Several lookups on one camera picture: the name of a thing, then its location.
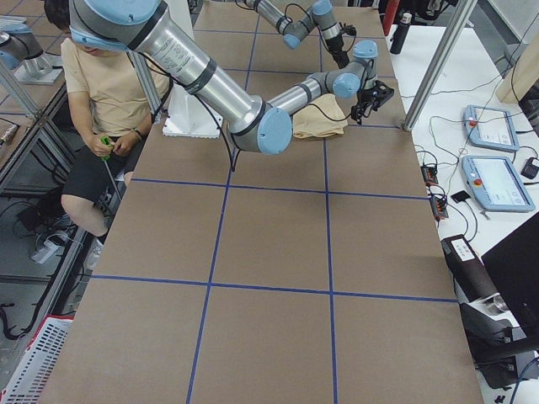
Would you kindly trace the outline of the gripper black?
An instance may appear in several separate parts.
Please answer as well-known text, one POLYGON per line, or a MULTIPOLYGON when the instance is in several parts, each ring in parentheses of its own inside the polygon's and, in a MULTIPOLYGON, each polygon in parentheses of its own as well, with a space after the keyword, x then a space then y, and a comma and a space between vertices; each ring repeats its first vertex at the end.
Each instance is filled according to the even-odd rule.
POLYGON ((326 39, 328 53, 336 63, 348 63, 350 61, 347 52, 344 50, 344 40, 341 35, 326 39))
POLYGON ((363 114, 370 116, 373 111, 378 110, 378 102, 373 98, 373 88, 358 92, 357 105, 350 109, 350 118, 357 124, 361 125, 363 114))

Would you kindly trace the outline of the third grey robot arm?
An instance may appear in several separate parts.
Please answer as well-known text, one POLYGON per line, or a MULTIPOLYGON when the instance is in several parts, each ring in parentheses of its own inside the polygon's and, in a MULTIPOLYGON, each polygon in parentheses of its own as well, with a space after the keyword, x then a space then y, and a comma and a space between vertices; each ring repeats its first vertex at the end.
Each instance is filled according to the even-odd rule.
POLYGON ((24 84, 52 85, 62 69, 60 56, 46 53, 25 24, 1 28, 1 61, 24 84))

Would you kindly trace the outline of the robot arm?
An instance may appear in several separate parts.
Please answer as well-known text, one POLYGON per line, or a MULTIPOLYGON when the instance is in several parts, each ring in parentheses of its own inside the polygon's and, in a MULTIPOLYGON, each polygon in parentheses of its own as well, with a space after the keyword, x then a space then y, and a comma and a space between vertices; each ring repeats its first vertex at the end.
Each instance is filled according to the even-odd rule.
POLYGON ((265 19, 283 36, 283 41, 292 50, 315 29, 323 39, 324 48, 333 57, 339 68, 348 65, 350 59, 344 50, 343 35, 356 36, 353 25, 341 24, 334 16, 333 4, 330 1, 316 1, 305 9, 299 4, 290 3, 288 6, 298 7, 303 16, 294 21, 287 12, 279 10, 271 1, 241 1, 245 10, 252 10, 265 19))
POLYGON ((246 6, 275 26, 291 49, 314 29, 320 29, 338 69, 317 72, 270 101, 240 88, 173 20, 164 1, 71 1, 72 39, 107 51, 149 55, 174 77, 187 93, 200 96, 228 123, 227 136, 240 150, 274 155, 291 142, 291 116, 326 93, 357 98, 352 117, 378 109, 391 90, 377 79, 377 45, 355 44, 347 55, 342 28, 329 1, 317 1, 296 22, 269 1, 247 1, 246 6))

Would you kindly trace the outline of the person's hand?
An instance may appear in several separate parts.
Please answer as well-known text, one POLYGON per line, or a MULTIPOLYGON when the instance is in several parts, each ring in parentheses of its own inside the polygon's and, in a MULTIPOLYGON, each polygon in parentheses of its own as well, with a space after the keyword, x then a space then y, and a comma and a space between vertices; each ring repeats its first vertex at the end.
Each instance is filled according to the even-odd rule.
POLYGON ((119 137, 113 147, 113 152, 117 156, 127 156, 133 147, 139 142, 139 137, 135 132, 119 137))

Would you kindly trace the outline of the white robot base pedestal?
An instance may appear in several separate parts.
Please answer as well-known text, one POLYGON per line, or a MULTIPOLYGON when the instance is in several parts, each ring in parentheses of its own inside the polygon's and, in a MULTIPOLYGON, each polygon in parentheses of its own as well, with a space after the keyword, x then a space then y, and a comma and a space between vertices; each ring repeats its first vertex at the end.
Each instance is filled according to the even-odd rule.
MULTIPOLYGON (((186 0, 167 1, 172 20, 191 38, 194 38, 188 2, 186 0)), ((222 117, 214 121, 206 105, 195 96, 188 94, 180 85, 175 84, 168 105, 168 117, 163 126, 163 134, 168 137, 193 137, 218 139, 218 125, 222 117)))

